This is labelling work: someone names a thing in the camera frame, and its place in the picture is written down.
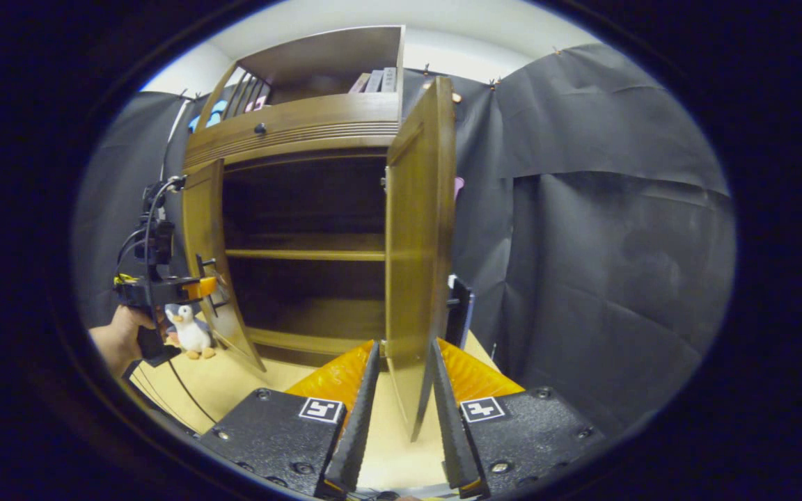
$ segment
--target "human hand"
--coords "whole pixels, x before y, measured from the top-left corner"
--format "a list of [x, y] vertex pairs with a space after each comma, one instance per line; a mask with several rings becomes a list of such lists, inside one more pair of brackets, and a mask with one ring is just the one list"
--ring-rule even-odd
[[[159, 335], [166, 337], [166, 322], [162, 308], [157, 308]], [[139, 308], [119, 305], [107, 326], [89, 330], [95, 345], [107, 367], [114, 375], [120, 375], [133, 361], [141, 358], [141, 347], [138, 346], [138, 327], [153, 329], [153, 320]]]

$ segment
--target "pink object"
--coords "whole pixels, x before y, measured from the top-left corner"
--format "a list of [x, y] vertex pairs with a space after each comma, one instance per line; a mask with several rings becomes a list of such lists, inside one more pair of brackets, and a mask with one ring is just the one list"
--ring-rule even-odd
[[464, 180], [462, 180], [462, 177], [454, 178], [454, 200], [456, 200], [456, 196], [459, 193], [459, 188], [462, 188], [462, 185], [464, 184], [465, 183]]

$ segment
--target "wooden shelf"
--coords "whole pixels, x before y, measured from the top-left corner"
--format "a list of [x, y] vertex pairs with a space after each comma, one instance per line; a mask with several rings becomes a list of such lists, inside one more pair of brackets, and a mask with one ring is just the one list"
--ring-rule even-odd
[[324, 338], [305, 334], [280, 333], [245, 326], [243, 332], [247, 339], [257, 344], [283, 349], [294, 349], [324, 355], [341, 355], [350, 349], [357, 348], [366, 340], [347, 338]]
[[248, 340], [284, 349], [338, 355], [385, 337], [381, 299], [309, 298], [284, 303], [270, 318], [249, 317], [244, 316]]
[[252, 260], [305, 261], [384, 261], [386, 254], [378, 250], [277, 250], [277, 248], [229, 248], [228, 257]]
[[382, 234], [253, 234], [235, 239], [229, 257], [271, 260], [384, 261]]
[[[402, 65], [403, 26], [338, 29], [274, 45], [238, 61], [273, 86], [292, 86], [313, 77], [357, 76]], [[343, 86], [348, 91], [351, 84]]]

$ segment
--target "top shelf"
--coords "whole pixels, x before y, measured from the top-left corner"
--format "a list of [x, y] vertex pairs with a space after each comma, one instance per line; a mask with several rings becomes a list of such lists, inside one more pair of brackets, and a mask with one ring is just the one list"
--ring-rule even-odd
[[382, 234], [258, 234], [233, 243], [242, 247], [229, 248], [228, 257], [314, 261], [386, 259], [385, 235]]
[[357, 76], [383, 67], [401, 67], [403, 44], [403, 26], [340, 29], [258, 51], [237, 64], [272, 88], [280, 88], [313, 77]]

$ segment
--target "stuffed penguin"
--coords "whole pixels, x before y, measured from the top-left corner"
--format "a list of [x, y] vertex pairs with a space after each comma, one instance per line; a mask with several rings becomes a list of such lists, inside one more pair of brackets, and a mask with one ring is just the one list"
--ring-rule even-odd
[[203, 355], [203, 358], [211, 358], [216, 354], [216, 350], [212, 349], [209, 324], [194, 318], [194, 311], [190, 305], [168, 304], [166, 317], [175, 324], [178, 344], [187, 350], [188, 358], [196, 360], [200, 355]]

